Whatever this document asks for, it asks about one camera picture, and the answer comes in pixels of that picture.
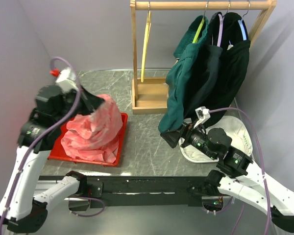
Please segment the pink patterned shorts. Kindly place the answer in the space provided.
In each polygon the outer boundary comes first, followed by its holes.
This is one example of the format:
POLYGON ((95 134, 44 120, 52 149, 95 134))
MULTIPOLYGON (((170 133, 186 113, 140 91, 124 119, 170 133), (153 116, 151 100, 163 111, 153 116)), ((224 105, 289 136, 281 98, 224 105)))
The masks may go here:
POLYGON ((66 124, 61 145, 73 159, 112 164, 119 147, 119 131, 123 126, 121 113, 114 99, 99 94, 104 103, 90 115, 76 115, 66 124))

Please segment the yellow clothes hanger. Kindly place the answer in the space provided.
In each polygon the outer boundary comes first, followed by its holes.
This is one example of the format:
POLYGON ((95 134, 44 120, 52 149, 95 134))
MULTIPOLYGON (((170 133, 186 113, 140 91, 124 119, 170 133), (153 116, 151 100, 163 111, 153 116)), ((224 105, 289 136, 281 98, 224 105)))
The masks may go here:
POLYGON ((145 66, 146 66, 147 47, 149 42, 150 29, 151 29, 151 11, 149 10, 147 14, 145 34, 144 34, 142 66, 141 66, 141 82, 144 82, 144 79, 145 79, 145 66))

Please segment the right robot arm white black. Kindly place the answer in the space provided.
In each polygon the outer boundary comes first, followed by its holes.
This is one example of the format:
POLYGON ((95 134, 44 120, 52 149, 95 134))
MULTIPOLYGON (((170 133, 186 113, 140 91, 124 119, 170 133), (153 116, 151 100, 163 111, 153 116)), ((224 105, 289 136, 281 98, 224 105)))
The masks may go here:
POLYGON ((243 151, 231 146, 232 138, 222 128, 206 131, 203 125, 183 123, 176 131, 161 137, 174 148, 192 146, 207 157, 218 160, 201 187, 206 194, 227 194, 245 202, 265 215, 277 227, 294 233, 294 192, 284 187, 243 151))

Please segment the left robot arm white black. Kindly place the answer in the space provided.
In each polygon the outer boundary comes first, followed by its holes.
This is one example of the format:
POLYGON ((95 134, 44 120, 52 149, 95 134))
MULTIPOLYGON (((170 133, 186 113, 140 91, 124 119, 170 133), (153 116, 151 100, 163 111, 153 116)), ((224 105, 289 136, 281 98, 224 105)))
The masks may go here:
POLYGON ((62 134, 61 126, 76 115, 93 114, 104 102, 84 88, 65 92, 50 85, 39 90, 36 107, 21 128, 14 169, 0 202, 0 234, 3 225, 16 234, 35 233, 65 198, 88 194, 87 176, 76 171, 70 171, 43 193, 34 192, 41 170, 62 134))

